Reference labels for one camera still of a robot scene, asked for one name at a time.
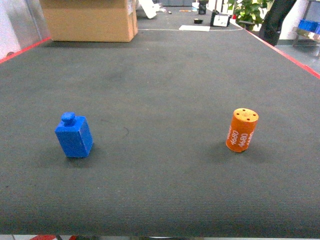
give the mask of potted plant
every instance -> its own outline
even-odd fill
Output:
[[[228,0],[228,10],[233,9],[236,15],[235,22],[239,21],[251,22],[254,25],[250,27],[252,31],[255,25],[262,24],[264,19],[261,15],[265,15],[267,8],[274,0]]]

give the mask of black object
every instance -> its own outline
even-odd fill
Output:
[[[274,0],[270,11],[265,15],[259,31],[259,38],[275,46],[278,43],[282,23],[297,0]]]
[[[195,18],[195,19],[194,19],[194,23],[195,23],[195,24],[202,24],[203,22],[204,22],[203,19],[198,19],[198,18]]]
[[[241,25],[245,25],[245,30],[250,30],[250,26],[255,25],[253,22],[251,21],[239,21],[238,24]]]
[[[228,14],[219,13],[217,10],[213,10],[213,11],[212,11],[211,20],[210,20],[210,27],[214,27],[214,26],[215,26],[215,25],[214,25],[214,22],[215,22],[215,17],[216,17],[216,16],[228,16],[227,24],[226,24],[226,26],[224,26],[224,27],[229,27],[231,16],[228,15]]]
[[[207,3],[209,0],[199,0],[199,10],[198,13],[200,15],[205,15],[207,12]]]

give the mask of red trim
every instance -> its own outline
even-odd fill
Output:
[[[55,235],[38,235],[31,238],[30,240],[54,240],[55,238]]]
[[[22,50],[20,50],[20,51],[15,52],[14,54],[12,54],[12,55],[10,55],[10,56],[7,56],[7,57],[5,57],[5,58],[3,58],[3,59],[0,59],[0,64],[4,63],[4,62],[6,62],[6,61],[8,61],[8,60],[10,60],[10,59],[12,59],[12,58],[20,55],[20,54],[23,54],[24,52],[26,52],[26,51],[28,51],[28,50],[30,50],[30,49],[33,49],[33,48],[35,48],[36,46],[38,46],[38,45],[40,45],[40,44],[43,44],[44,42],[46,42],[46,41],[48,41],[48,40],[50,40],[50,39],[51,39],[51,37],[47,37],[47,38],[45,38],[45,39],[43,39],[43,40],[41,40],[41,41],[36,42],[35,44],[32,44],[31,46],[28,46],[28,47],[26,47],[26,48],[24,48],[24,49],[22,49]]]
[[[294,64],[298,65],[300,68],[306,70],[308,73],[312,74],[313,76],[315,76],[316,78],[320,79],[320,73],[316,72],[315,70],[313,70],[311,67],[299,62],[297,59],[293,58],[292,56],[284,53],[283,51],[277,49],[276,47],[270,45],[269,43],[267,43],[266,41],[263,41],[261,38],[257,37],[256,35],[254,35],[252,32],[247,31],[248,33],[250,33],[252,36],[254,36],[256,39],[258,39],[259,41],[263,42],[265,45],[267,45],[268,47],[272,48],[273,50],[275,50],[277,53],[281,54],[282,56],[284,56],[285,58],[289,59],[291,62],[293,62]]]

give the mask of blue knob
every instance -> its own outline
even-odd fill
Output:
[[[65,126],[72,126],[75,123],[76,114],[72,111],[67,111],[61,116],[61,120]]]

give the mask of floor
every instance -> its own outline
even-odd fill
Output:
[[[275,47],[320,73],[320,56],[317,56],[320,49],[319,45],[297,45],[295,47],[292,45],[277,45]]]

